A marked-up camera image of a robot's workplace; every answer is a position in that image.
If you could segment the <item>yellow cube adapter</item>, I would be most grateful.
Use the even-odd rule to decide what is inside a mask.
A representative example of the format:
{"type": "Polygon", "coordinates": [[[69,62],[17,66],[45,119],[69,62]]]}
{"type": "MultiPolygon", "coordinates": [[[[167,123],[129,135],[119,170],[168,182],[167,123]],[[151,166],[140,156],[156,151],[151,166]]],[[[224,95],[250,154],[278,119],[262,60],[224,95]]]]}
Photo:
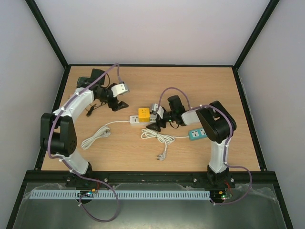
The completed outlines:
{"type": "Polygon", "coordinates": [[[138,119],[140,123],[148,123],[150,121],[150,109],[148,107],[139,108],[138,119]]]}

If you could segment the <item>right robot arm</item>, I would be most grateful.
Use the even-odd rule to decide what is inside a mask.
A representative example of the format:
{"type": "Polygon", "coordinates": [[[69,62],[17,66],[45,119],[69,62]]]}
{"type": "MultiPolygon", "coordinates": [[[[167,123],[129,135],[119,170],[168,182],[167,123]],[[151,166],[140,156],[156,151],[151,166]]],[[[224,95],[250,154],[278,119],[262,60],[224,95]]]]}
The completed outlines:
{"type": "Polygon", "coordinates": [[[200,123],[207,138],[211,141],[211,157],[207,166],[207,180],[213,187],[220,186],[229,174],[227,165],[228,148],[237,124],[219,101],[186,110],[179,96],[167,99],[170,110],[166,111],[154,104],[152,112],[156,121],[146,126],[160,132],[167,124],[175,122],[178,126],[200,123]]]}

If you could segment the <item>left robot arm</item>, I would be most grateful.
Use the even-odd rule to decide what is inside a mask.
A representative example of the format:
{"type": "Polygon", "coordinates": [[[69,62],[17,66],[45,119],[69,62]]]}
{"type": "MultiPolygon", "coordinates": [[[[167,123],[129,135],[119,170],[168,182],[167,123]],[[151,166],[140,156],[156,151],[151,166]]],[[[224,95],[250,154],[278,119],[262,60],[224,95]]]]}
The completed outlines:
{"type": "Polygon", "coordinates": [[[104,86],[108,71],[93,69],[90,77],[79,77],[75,92],[52,113],[41,117],[41,148],[50,159],[61,161],[70,173],[81,179],[97,182],[92,178],[92,166],[77,149],[77,135],[74,123],[94,100],[107,103],[114,112],[127,108],[128,104],[118,100],[119,95],[129,91],[127,84],[119,78],[118,83],[104,86]]]}

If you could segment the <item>teal power strip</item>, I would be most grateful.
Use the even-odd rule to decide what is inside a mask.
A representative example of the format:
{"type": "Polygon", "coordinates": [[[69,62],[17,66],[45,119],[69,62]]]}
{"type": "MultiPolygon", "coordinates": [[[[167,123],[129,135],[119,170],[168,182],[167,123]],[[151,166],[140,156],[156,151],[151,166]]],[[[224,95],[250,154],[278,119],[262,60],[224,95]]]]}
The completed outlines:
{"type": "Polygon", "coordinates": [[[205,130],[201,128],[193,129],[188,132],[189,140],[195,141],[207,138],[205,130]]]}

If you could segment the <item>dark green dragon charger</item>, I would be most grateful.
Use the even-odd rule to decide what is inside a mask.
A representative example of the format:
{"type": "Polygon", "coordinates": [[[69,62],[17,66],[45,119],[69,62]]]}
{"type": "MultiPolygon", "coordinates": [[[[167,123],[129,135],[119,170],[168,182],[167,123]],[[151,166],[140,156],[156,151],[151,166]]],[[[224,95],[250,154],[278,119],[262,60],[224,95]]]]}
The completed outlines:
{"type": "Polygon", "coordinates": [[[91,84],[91,78],[79,77],[77,81],[77,88],[86,88],[90,84],[91,84]]]}

